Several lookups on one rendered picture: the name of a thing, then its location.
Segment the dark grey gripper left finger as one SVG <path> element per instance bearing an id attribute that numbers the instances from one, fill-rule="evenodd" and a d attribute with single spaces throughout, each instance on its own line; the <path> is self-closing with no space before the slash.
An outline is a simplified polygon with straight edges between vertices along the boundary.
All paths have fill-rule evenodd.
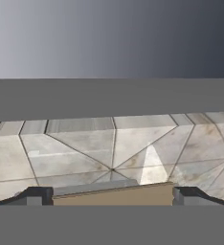
<path id="1" fill-rule="evenodd" d="M 53 195 L 52 187 L 28 187 L 13 197 L 1 200 L 0 205 L 52 206 Z"/>

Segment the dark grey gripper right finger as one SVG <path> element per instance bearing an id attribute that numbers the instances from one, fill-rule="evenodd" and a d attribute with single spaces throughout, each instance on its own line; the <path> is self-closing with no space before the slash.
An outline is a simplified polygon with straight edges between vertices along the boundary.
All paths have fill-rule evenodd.
<path id="1" fill-rule="evenodd" d="M 209 196 L 197 187 L 174 187 L 173 206 L 224 206 L 224 200 Z"/>

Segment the tan block with grey top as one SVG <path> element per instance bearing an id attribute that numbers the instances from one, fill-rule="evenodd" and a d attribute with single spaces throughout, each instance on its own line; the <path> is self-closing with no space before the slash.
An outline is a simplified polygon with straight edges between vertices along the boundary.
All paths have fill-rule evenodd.
<path id="1" fill-rule="evenodd" d="M 54 188 L 55 206 L 171 206 L 173 184 L 120 180 Z"/>

